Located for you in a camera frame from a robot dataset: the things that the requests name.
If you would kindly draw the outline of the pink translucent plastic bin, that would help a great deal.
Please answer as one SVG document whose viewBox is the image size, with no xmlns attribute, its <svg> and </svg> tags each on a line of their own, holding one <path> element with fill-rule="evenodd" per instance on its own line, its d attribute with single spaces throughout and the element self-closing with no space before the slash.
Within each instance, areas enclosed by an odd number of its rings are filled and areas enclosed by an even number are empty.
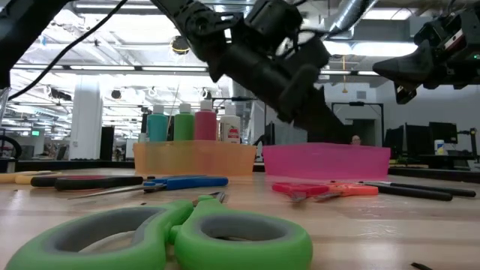
<svg viewBox="0 0 480 270">
<path fill-rule="evenodd" d="M 389 170 L 389 148 L 306 142 L 262 148 L 265 172 L 316 180 L 385 179 Z"/>
</svg>

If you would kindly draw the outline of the white building pillar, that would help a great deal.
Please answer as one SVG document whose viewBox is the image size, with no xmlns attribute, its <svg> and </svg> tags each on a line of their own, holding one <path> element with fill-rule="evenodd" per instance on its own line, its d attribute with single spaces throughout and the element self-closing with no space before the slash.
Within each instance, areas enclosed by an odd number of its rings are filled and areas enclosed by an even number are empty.
<svg viewBox="0 0 480 270">
<path fill-rule="evenodd" d="M 103 97 L 96 76 L 78 75 L 73 97 L 69 158 L 100 156 Z"/>
</svg>

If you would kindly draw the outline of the white paint bottle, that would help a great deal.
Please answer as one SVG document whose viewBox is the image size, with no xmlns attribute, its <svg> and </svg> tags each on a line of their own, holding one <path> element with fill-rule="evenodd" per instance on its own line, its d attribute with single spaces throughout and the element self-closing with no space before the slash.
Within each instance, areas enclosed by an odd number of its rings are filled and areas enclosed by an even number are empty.
<svg viewBox="0 0 480 270">
<path fill-rule="evenodd" d="M 236 106 L 227 104 L 225 114 L 220 117 L 220 141 L 225 143 L 241 143 L 241 118 L 236 115 Z"/>
</svg>

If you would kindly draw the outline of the small orange scissors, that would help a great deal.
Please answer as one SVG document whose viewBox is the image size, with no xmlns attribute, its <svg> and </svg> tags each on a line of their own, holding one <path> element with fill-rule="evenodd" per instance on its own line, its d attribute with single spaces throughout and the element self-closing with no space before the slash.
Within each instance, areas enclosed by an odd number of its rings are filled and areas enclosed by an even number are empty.
<svg viewBox="0 0 480 270">
<path fill-rule="evenodd" d="M 377 196 L 377 187 L 355 183 L 330 183 L 328 191 L 316 197 L 316 200 L 329 200 L 335 197 Z"/>
</svg>

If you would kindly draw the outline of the thin black paintbrush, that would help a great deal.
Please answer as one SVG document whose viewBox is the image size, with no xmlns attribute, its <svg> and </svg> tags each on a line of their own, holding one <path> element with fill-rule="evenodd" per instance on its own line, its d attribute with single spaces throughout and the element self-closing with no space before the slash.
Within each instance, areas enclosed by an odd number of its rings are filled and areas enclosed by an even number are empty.
<svg viewBox="0 0 480 270">
<path fill-rule="evenodd" d="M 420 190 L 408 187 L 392 187 L 377 185 L 378 191 L 382 194 L 397 195 L 402 197 L 414 197 L 428 200 L 452 201 L 453 196 L 449 193 L 438 191 Z"/>
<path fill-rule="evenodd" d="M 401 184 L 401 183 L 394 183 L 394 182 L 372 182 L 372 181 L 361 181 L 361 184 L 374 186 L 377 185 L 387 185 L 392 187 L 402 187 L 402 188 L 414 188 L 426 191 L 438 191 L 443 193 L 451 194 L 453 197 L 475 197 L 476 192 L 474 190 L 463 190 L 463 189 L 455 189 L 455 188 L 448 188 L 448 187 L 432 187 L 432 186 L 424 186 L 424 185 L 415 185 L 415 184 Z"/>
</svg>

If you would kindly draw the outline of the teal paint bottle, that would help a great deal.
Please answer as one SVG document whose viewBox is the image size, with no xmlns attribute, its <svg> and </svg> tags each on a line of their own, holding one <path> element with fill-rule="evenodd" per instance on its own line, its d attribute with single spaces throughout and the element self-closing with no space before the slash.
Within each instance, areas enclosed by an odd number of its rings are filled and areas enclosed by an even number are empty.
<svg viewBox="0 0 480 270">
<path fill-rule="evenodd" d="M 164 106 L 155 104 L 153 112 L 147 117 L 147 134 L 150 142 L 167 140 L 168 117 L 164 114 Z"/>
</svg>

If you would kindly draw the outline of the ceiling light strip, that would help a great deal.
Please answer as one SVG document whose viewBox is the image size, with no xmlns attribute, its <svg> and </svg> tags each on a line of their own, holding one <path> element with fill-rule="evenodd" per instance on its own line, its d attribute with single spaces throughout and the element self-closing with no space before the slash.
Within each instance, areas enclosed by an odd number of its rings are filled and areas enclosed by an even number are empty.
<svg viewBox="0 0 480 270">
<path fill-rule="evenodd" d="M 36 70 L 47 68 L 46 64 L 15 64 L 12 70 Z M 165 71 L 207 72 L 207 67 L 198 66 L 130 66 L 130 65 L 54 65 L 51 71 Z"/>
<path fill-rule="evenodd" d="M 322 76 L 354 76 L 354 77 L 378 77 L 379 74 L 371 70 L 331 70 L 325 69 L 319 72 Z"/>
</svg>

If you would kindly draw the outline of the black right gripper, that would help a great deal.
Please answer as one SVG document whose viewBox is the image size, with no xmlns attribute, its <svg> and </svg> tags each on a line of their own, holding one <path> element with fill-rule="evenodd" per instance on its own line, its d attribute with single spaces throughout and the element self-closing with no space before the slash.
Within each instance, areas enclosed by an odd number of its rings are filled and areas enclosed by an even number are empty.
<svg viewBox="0 0 480 270">
<path fill-rule="evenodd" d="M 409 55 L 379 61 L 373 65 L 373 71 L 381 77 L 392 81 L 424 81 L 433 72 L 432 89 L 439 86 L 452 86 L 463 89 L 459 73 L 459 55 L 464 48 L 436 48 L 428 40 L 423 40 L 417 49 Z M 408 104 L 416 95 L 420 84 L 401 85 L 394 83 L 395 100 L 397 104 Z"/>
</svg>

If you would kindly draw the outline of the yellow handled scissors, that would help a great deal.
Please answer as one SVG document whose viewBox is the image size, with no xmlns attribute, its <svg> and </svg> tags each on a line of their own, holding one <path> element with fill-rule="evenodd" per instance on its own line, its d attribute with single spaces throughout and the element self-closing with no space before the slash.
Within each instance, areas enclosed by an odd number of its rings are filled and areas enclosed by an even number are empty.
<svg viewBox="0 0 480 270">
<path fill-rule="evenodd" d="M 29 185 L 31 180 L 37 176 L 58 176 L 61 172 L 53 171 L 25 171 L 25 172 L 12 172 L 12 173 L 0 173 L 0 184 L 18 184 Z"/>
</svg>

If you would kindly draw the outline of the pink paint bottle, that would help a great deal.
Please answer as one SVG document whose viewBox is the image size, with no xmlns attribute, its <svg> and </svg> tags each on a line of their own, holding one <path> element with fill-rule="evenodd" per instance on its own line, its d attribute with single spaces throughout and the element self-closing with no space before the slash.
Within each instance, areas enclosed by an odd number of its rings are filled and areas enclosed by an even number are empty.
<svg viewBox="0 0 480 270">
<path fill-rule="evenodd" d="M 213 111 L 211 100 L 202 100 L 200 110 L 194 117 L 194 139 L 216 140 L 217 139 L 217 115 Z"/>
</svg>

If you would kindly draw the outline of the blue handled scissors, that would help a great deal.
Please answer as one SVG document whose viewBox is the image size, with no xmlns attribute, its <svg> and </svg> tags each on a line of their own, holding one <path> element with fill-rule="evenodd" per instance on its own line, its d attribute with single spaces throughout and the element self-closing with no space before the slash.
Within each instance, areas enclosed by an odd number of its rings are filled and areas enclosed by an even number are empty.
<svg viewBox="0 0 480 270">
<path fill-rule="evenodd" d="M 210 188 L 210 187 L 224 187 L 229 184 L 229 179 L 225 176 L 210 176 L 210 175 L 175 175 L 165 176 L 162 178 L 149 178 L 141 185 L 132 187 L 120 187 L 110 190 L 105 190 L 97 193 L 90 193 L 82 196 L 72 197 L 72 200 L 84 199 L 89 197 L 99 197 L 110 194 L 120 194 L 131 191 L 143 191 L 144 193 L 151 193 L 157 191 L 175 191 L 191 188 Z"/>
</svg>

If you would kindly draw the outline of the small red scissors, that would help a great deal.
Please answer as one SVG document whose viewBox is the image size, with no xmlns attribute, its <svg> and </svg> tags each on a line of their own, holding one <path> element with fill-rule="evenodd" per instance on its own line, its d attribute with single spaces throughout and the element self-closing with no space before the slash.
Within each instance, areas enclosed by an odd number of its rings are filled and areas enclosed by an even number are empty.
<svg viewBox="0 0 480 270">
<path fill-rule="evenodd" d="M 296 184 L 287 182 L 274 183 L 271 189 L 274 192 L 287 195 L 295 203 L 329 192 L 329 187 L 323 184 Z"/>
</svg>

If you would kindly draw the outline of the black computer monitor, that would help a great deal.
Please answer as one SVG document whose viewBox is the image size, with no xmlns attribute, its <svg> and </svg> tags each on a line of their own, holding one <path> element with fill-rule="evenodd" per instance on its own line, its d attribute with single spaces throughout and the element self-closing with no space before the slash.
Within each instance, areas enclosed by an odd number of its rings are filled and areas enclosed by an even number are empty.
<svg viewBox="0 0 480 270">
<path fill-rule="evenodd" d="M 457 125 L 448 122 L 430 122 L 432 138 L 434 140 L 443 140 L 445 143 L 458 143 Z"/>
<path fill-rule="evenodd" d="M 388 129 L 385 132 L 383 146 L 390 148 L 391 159 L 400 157 L 404 150 L 404 126 Z"/>
<path fill-rule="evenodd" d="M 405 126 L 406 151 L 410 156 L 432 155 L 433 139 L 429 126 L 407 124 Z"/>
</svg>

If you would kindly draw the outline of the green paint bottle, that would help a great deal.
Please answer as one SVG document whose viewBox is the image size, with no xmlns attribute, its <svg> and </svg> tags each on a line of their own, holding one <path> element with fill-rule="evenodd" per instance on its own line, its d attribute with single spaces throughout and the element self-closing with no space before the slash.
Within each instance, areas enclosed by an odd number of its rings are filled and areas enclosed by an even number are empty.
<svg viewBox="0 0 480 270">
<path fill-rule="evenodd" d="M 174 118 L 174 141 L 185 141 L 194 139 L 194 115 L 189 103 L 179 105 L 179 113 Z"/>
</svg>

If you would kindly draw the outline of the black rectangular stand frame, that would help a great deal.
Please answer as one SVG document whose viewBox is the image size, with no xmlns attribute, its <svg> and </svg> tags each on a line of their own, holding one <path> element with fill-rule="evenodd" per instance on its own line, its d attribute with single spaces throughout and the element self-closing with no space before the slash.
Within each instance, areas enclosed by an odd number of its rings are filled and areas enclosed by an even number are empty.
<svg viewBox="0 0 480 270">
<path fill-rule="evenodd" d="M 331 103 L 331 110 L 333 113 L 336 114 L 335 112 L 335 105 L 347 105 L 349 107 L 364 107 L 364 106 L 369 106 L 372 110 L 372 106 L 378 106 L 380 108 L 380 123 L 381 123 L 381 144 L 383 146 L 384 144 L 384 139 L 385 139 L 385 118 L 384 118 L 384 105 L 383 103 L 365 103 L 362 101 L 351 101 L 351 102 L 333 102 Z"/>
</svg>

